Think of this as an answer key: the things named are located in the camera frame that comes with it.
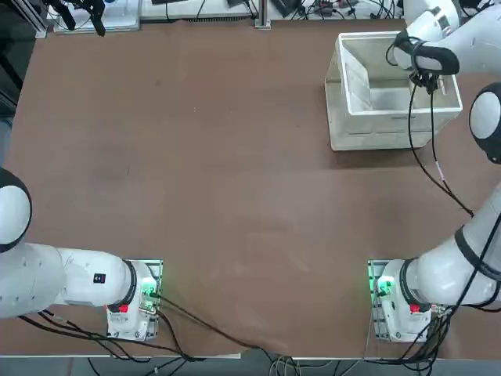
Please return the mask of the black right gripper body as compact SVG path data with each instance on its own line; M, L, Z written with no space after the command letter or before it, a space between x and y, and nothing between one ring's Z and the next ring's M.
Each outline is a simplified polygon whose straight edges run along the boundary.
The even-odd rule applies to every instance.
M413 84L412 91L415 92L417 88L425 88L427 94L432 94L438 90L438 74L413 71L409 75L409 80Z

